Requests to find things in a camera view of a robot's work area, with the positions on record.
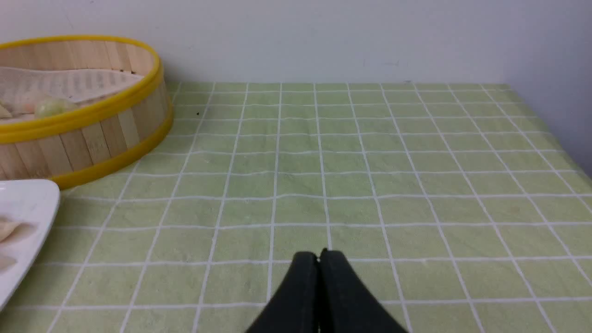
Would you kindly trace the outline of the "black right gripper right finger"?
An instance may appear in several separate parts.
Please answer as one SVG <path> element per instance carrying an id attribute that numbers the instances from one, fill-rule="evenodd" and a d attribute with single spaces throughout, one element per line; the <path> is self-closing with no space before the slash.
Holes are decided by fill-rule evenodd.
<path id="1" fill-rule="evenodd" d="M 355 273 L 341 251 L 319 258 L 321 333 L 406 333 Z"/>

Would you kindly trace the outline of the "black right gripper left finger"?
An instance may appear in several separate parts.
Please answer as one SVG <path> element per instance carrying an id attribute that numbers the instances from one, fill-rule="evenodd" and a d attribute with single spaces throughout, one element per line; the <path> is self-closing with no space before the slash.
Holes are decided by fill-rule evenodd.
<path id="1" fill-rule="evenodd" d="M 279 287 L 246 332 L 317 333 L 318 284 L 319 265 L 315 253 L 295 253 Z"/>

